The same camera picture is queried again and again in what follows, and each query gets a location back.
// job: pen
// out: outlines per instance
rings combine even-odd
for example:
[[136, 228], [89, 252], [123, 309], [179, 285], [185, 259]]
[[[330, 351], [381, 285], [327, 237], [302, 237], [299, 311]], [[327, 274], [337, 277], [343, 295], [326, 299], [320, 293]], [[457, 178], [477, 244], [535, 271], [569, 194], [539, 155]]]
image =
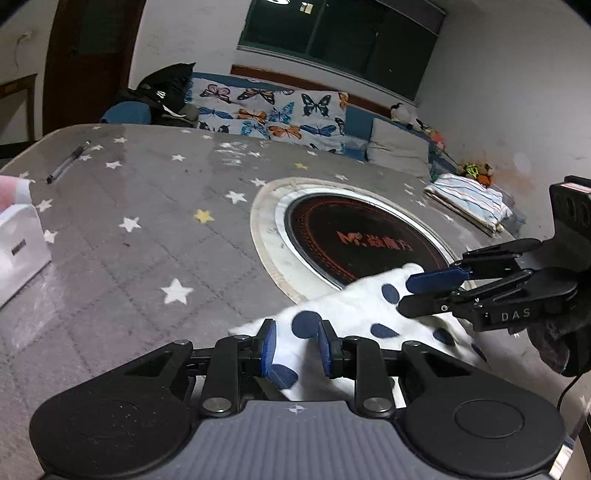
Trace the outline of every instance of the pen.
[[47, 177], [47, 184], [55, 182], [74, 162], [74, 160], [80, 157], [80, 155], [82, 155], [84, 150], [86, 150], [88, 147], [90, 147], [90, 140], [85, 141], [81, 146], [68, 155], [66, 159], [53, 171], [53, 173]]

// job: white wall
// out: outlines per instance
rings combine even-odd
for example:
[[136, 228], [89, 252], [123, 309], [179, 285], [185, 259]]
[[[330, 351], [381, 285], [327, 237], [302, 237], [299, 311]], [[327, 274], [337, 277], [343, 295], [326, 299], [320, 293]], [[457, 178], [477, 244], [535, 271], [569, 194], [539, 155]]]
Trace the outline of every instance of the white wall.
[[323, 69], [237, 50], [251, 0], [148, 0], [135, 44], [129, 86], [174, 63], [196, 61], [195, 71], [229, 74], [232, 64], [297, 76], [354, 93], [381, 105], [398, 99]]
[[[56, 14], [58, 0], [29, 0], [8, 21], [0, 27], [0, 83], [16, 78], [37, 74], [35, 84], [35, 137], [43, 136], [43, 79], [49, 35]], [[14, 49], [18, 37], [31, 32], [31, 39], [21, 42], [17, 50], [19, 68], [14, 63]], [[22, 115], [21, 110], [3, 109], [0, 105], [0, 125], [12, 125], [9, 136], [22, 136], [26, 139], [26, 124], [14, 115]], [[2, 137], [0, 143], [8, 137]]]
[[560, 0], [441, 0], [448, 16], [421, 84], [423, 121], [453, 157], [486, 159], [553, 235], [548, 186], [591, 177], [591, 27]]
[[147, 0], [129, 85], [174, 63], [230, 73], [250, 0]]

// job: door frame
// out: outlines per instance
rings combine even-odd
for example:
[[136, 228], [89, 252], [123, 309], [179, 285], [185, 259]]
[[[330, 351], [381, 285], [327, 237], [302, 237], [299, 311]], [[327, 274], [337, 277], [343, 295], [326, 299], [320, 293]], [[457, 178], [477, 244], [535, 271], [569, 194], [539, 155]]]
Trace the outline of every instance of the door frame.
[[[61, 31], [59, 31], [59, 29], [55, 28], [55, 25], [62, 22], [62, 20], [65, 20], [67, 6], [71, 2], [75, 2], [75, 1], [77, 1], [77, 0], [59, 0], [59, 2], [57, 4], [56, 14], [53, 17], [53, 22], [51, 24], [51, 34], [49, 37], [49, 45], [47, 46], [46, 68], [45, 68], [46, 72], [47, 72], [47, 59], [57, 57], [57, 55], [59, 54], [59, 45], [60, 45], [61, 36], [66, 34], [65, 29], [62, 29]], [[133, 58], [134, 58], [135, 43], [138, 38], [139, 25], [142, 21], [142, 16], [144, 14], [146, 0], [137, 0], [137, 3], [138, 3], [138, 9], [134, 13], [131, 24], [129, 26], [130, 27], [129, 32], [132, 35], [129, 35], [127, 44], [125, 45], [125, 49], [124, 49], [123, 69], [121, 71], [121, 78], [119, 80], [119, 88], [121, 88], [121, 89], [127, 88], [128, 84], [129, 84], [129, 73], [131, 71], [131, 62], [133, 61]], [[46, 110], [46, 103], [44, 101], [45, 94], [46, 94], [46, 86], [47, 86], [47, 76], [43, 79], [43, 111], [42, 111], [43, 135], [47, 135], [48, 133], [50, 133], [49, 131], [47, 131], [46, 122], [45, 122], [45, 119], [48, 115], [48, 112]]]

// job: butterfly print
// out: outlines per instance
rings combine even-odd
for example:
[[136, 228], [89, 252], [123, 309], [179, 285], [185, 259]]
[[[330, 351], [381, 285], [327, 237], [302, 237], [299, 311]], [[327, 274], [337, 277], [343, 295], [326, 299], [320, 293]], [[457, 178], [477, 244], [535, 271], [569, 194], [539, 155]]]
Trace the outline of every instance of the butterfly print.
[[335, 122], [339, 126], [339, 133], [341, 135], [344, 135], [345, 134], [345, 122], [343, 121], [343, 119], [336, 117]]
[[230, 89], [227, 87], [218, 87], [215, 83], [211, 83], [207, 86], [207, 89], [202, 91], [200, 97], [214, 97], [222, 102], [232, 103], [230, 100]]
[[295, 102], [290, 102], [285, 105], [281, 111], [277, 110], [277, 108], [273, 108], [271, 113], [269, 113], [269, 121], [289, 125], [291, 123], [291, 114], [294, 112], [294, 105]]
[[227, 112], [222, 112], [220, 110], [214, 110], [213, 108], [207, 108], [206, 106], [199, 107], [199, 115], [215, 115], [219, 118], [223, 118], [224, 120], [231, 120], [232, 115]]
[[217, 130], [215, 128], [209, 128], [209, 125], [205, 122], [199, 122], [199, 128], [201, 130], [209, 130], [210, 132], [220, 132], [223, 134], [230, 133], [230, 126], [229, 125], [221, 125]]
[[287, 135], [287, 138], [294, 137], [301, 140], [300, 127], [296, 127], [295, 125], [290, 125], [289, 127], [272, 125], [269, 127], [269, 132], [275, 137], [283, 137], [283, 135]]
[[336, 130], [336, 125], [326, 125], [326, 127], [322, 128], [319, 128], [318, 126], [314, 127], [312, 125], [302, 125], [300, 128], [308, 133], [311, 133], [312, 135], [329, 137], [331, 136], [332, 132]]
[[265, 138], [269, 138], [267, 130], [265, 130], [265, 127], [263, 127], [258, 121], [246, 120], [242, 122], [242, 135], [250, 135], [253, 130], [256, 130]]
[[339, 107], [344, 111], [347, 108], [347, 103], [349, 103], [349, 94], [346, 92], [339, 92], [339, 100]]
[[260, 88], [247, 88], [244, 92], [238, 95], [238, 100], [246, 100], [248, 98], [256, 97], [257, 95], [261, 95], [271, 105], [275, 105], [275, 93]]
[[241, 120], [256, 120], [261, 125], [265, 125], [265, 122], [267, 121], [267, 114], [265, 112], [250, 113], [248, 110], [240, 108], [240, 110], [238, 110], [237, 118]]
[[[318, 148], [316, 145], [314, 145], [313, 143], [310, 144], [310, 146], [314, 149], [314, 150], [321, 150], [321, 148]], [[328, 153], [336, 153], [336, 148], [331, 148], [330, 150], [323, 150], [325, 152]]]
[[312, 112], [319, 111], [322, 116], [329, 116], [330, 95], [325, 95], [320, 102], [316, 103], [312, 97], [306, 93], [301, 94], [301, 99], [304, 102], [304, 116], [310, 116]]

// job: gray cushion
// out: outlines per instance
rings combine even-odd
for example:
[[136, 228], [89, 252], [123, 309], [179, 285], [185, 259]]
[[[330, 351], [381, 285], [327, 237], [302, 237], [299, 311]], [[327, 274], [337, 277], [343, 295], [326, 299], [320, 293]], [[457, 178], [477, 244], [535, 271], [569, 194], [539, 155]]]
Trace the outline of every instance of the gray cushion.
[[426, 140], [374, 118], [367, 149], [370, 162], [430, 181], [428, 157], [429, 143]]

